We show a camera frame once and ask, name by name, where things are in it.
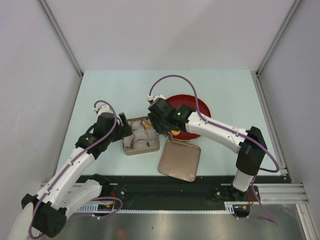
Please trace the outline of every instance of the gray wall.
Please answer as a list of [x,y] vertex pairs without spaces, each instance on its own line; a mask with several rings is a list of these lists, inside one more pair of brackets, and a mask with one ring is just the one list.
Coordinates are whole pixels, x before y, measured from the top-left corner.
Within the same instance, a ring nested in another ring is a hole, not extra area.
[[35,0],[0,1],[0,239],[54,171],[80,79]]
[[289,171],[320,224],[320,1],[304,1],[261,75]]

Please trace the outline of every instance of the round red tray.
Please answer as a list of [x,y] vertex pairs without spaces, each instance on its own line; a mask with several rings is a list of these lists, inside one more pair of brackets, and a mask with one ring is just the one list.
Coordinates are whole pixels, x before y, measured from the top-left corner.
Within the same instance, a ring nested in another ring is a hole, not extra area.
[[[196,99],[194,96],[191,96],[191,95],[179,94],[179,95],[171,96],[166,100],[175,108],[178,108],[181,104],[184,104],[194,109],[197,109]],[[199,102],[200,112],[211,118],[211,113],[208,106],[199,98],[198,98],[198,102]],[[179,135],[173,136],[175,140],[179,140],[179,141],[191,141],[198,137],[200,137],[200,135],[189,133],[189,132],[183,132],[183,131],[181,131]]]

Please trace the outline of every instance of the red bowl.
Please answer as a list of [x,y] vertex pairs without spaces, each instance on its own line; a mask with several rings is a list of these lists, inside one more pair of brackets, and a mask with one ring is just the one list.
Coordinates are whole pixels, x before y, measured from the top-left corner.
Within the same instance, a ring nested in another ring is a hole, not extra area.
[[[194,109],[197,109],[196,98],[191,95],[179,94],[179,95],[171,96],[166,100],[175,108],[178,108],[181,104],[184,104]],[[199,103],[200,112],[211,118],[211,113],[208,106],[199,98],[198,98],[198,103]],[[200,137],[200,135],[189,133],[189,132],[183,132],[183,131],[181,131],[179,135],[173,136],[175,140],[179,140],[179,141],[191,141],[191,140],[197,139],[198,137]]]

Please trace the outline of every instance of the metal floor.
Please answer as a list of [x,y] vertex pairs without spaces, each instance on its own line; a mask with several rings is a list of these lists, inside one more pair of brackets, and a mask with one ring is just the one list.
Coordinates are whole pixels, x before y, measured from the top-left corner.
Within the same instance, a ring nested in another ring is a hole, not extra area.
[[[49,240],[305,240],[295,204],[267,205],[279,226],[265,220],[236,220],[229,214],[119,213],[109,219],[68,220]],[[258,205],[250,215],[264,213]]]

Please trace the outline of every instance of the yellow object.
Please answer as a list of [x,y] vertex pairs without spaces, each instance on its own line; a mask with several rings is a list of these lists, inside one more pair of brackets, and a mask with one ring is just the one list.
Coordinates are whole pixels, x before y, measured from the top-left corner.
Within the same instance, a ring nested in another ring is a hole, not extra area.
[[171,130],[171,133],[173,136],[178,136],[180,134],[180,130],[179,131]]
[[148,124],[145,124],[145,129],[151,129],[152,128],[152,126],[150,126],[150,125],[148,125]]

